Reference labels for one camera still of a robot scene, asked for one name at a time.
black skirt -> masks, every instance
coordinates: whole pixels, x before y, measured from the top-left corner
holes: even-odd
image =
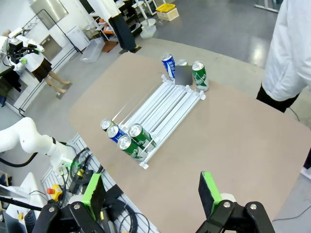
[[[38,79],[39,83],[42,82],[43,79],[48,77],[49,72],[52,70],[52,64],[47,60],[43,59],[41,65],[35,69],[32,74]]]

white lab coat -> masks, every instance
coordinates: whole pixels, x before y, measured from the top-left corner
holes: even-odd
[[[311,0],[284,0],[278,13],[262,87],[277,101],[311,86]]]
[[[121,13],[113,0],[87,0],[94,11],[108,21],[111,17],[115,17]]]
[[[40,52],[44,51],[43,47],[37,44],[36,42],[34,42],[32,39],[28,39],[22,35],[19,35],[16,38],[23,42],[24,47],[28,46],[28,44],[32,44],[32,45],[36,45],[37,49]],[[44,56],[42,55],[42,53],[40,54],[29,53],[23,57],[27,59],[27,64],[25,66],[30,72],[33,72],[34,70],[36,70],[41,65],[44,59]]]

yellow box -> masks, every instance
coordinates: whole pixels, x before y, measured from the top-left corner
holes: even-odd
[[[173,19],[175,19],[179,16],[177,8],[174,8],[167,13],[157,11],[156,14],[160,19],[167,20],[167,21],[172,21]]]
[[[156,10],[166,13],[166,12],[171,11],[174,8],[175,8],[175,4],[165,3],[165,4],[160,5],[158,8],[156,8]]]

white cabinet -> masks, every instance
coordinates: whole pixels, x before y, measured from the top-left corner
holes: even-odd
[[[81,51],[89,45],[88,37],[77,26],[72,28],[66,35]]]

can label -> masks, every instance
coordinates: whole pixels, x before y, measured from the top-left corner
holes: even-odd
[[[143,149],[138,146],[133,140],[131,145],[123,150],[127,154],[129,154],[132,158],[137,159],[137,160],[144,160],[147,157],[147,152],[142,152]]]
[[[126,135],[125,132],[123,132],[119,127],[118,127],[118,132],[116,133],[116,135],[114,135],[113,137],[108,136],[111,140],[115,141],[116,143],[118,142],[118,140],[120,139],[120,137],[122,137],[123,135]]]
[[[143,148],[146,148],[148,143],[152,141],[150,133],[145,131],[145,129],[143,127],[141,129],[140,134],[136,137],[133,137],[133,138]],[[152,141],[152,143],[148,147],[148,150],[153,150],[155,147],[156,147],[156,143],[154,141]]]
[[[205,67],[203,67],[201,70],[193,70],[192,73],[193,73],[194,80],[195,80],[195,83],[198,89],[201,89],[204,91],[208,90],[209,85],[208,85]]]
[[[167,61],[162,61],[163,65],[169,75],[170,78],[175,78],[175,61],[173,59],[173,56],[167,60]]]

